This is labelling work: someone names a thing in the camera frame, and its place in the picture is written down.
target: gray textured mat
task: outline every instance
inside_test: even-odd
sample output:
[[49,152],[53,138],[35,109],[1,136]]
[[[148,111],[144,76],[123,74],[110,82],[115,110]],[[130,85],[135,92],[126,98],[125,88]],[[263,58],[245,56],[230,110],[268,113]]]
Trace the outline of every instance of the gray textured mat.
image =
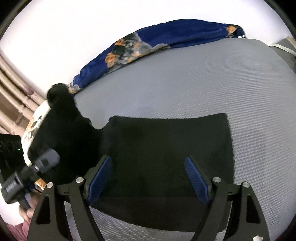
[[[295,215],[296,75],[264,43],[222,39],[156,53],[104,76],[75,98],[96,128],[113,115],[195,118],[225,112],[233,138],[235,183],[245,180],[253,186],[271,241]],[[175,240],[166,232],[167,238],[147,238],[131,224],[93,214],[106,240],[132,240],[139,233],[142,240]],[[114,228],[126,236],[112,237]],[[190,240],[190,235],[178,240]]]

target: blue fabric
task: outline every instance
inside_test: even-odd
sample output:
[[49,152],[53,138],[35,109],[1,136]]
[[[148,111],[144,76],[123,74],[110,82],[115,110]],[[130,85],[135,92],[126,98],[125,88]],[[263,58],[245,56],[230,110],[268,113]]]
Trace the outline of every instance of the blue fabric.
[[184,167],[198,200],[207,205],[210,202],[207,185],[189,157],[185,158]]
[[133,32],[112,44],[84,66],[68,89],[72,94],[120,67],[157,50],[213,42],[222,38],[245,38],[237,25],[180,19],[152,25]]
[[108,156],[89,185],[89,196],[86,199],[88,205],[91,205],[93,202],[99,199],[107,177],[110,174],[111,168],[112,162],[111,158]]

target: blue floral cloth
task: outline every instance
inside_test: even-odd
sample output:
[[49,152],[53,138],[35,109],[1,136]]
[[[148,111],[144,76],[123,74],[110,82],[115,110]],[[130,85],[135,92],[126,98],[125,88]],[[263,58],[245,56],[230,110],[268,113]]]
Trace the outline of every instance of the blue floral cloth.
[[77,93],[102,75],[155,51],[213,42],[223,38],[245,38],[240,26],[196,19],[180,19],[152,25],[133,32],[112,44],[84,66],[68,85]]

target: pink sleeve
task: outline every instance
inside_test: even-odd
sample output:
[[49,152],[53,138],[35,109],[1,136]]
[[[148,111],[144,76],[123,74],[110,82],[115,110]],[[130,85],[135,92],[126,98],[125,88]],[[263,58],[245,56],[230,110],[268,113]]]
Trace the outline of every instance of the pink sleeve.
[[18,225],[12,226],[8,224],[7,227],[13,234],[13,236],[17,239],[17,241],[26,241],[28,236],[30,224],[27,221],[24,223],[20,223]]

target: white floor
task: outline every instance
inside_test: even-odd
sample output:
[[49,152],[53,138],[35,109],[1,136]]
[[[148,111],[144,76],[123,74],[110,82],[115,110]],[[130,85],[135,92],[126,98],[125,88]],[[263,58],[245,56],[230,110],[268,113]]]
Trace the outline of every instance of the white floor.
[[[0,51],[42,94],[70,83],[80,69],[121,37],[143,27],[183,18],[236,24],[246,36],[270,45],[292,36],[263,0],[33,0],[0,40]],[[22,222],[18,204],[0,214]]]

